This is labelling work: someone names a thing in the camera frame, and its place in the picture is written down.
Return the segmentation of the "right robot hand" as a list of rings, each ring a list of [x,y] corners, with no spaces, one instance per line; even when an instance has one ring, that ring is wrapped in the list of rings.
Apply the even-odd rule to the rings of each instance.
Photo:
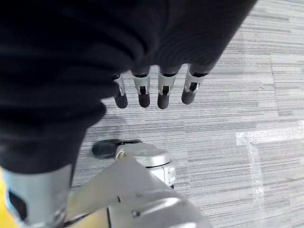
[[[0,166],[19,226],[61,227],[81,143],[119,75],[207,75],[254,0],[3,0]]]

